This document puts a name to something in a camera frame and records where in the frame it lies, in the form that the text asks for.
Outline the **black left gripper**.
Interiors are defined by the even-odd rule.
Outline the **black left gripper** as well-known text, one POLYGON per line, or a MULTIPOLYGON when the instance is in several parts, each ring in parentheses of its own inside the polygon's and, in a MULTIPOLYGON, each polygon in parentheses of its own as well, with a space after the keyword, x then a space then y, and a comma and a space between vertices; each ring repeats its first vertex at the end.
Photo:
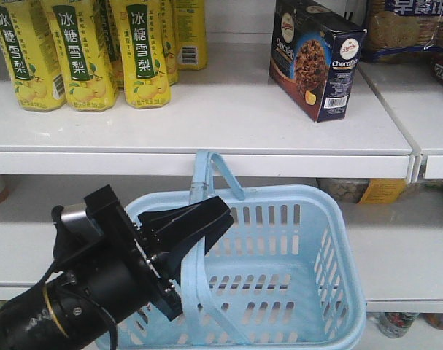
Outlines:
MULTIPOLYGON (((68 280, 65 288, 104 308, 117 321, 152 303, 167 319, 182 313, 172 283, 147 263, 138 230, 107 185, 83 202, 101 236, 92 241, 56 234, 55 271, 68 280)), ((188 206, 144 211, 141 222, 147 256, 184 257, 201 239, 208 252, 233 225, 228 205, 218 196, 188 206)))

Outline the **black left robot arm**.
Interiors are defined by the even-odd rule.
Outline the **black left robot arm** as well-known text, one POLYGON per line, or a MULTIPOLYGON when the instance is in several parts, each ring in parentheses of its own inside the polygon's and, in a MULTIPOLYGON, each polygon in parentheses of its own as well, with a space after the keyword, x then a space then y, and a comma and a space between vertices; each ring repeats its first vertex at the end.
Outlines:
POLYGON ((182 313, 174 283, 200 241, 212 246, 233 225, 219 197, 131 221, 105 186, 78 206, 56 206, 53 262, 30 289, 0 308, 0 349, 82 349, 151 303, 168 319, 182 313))

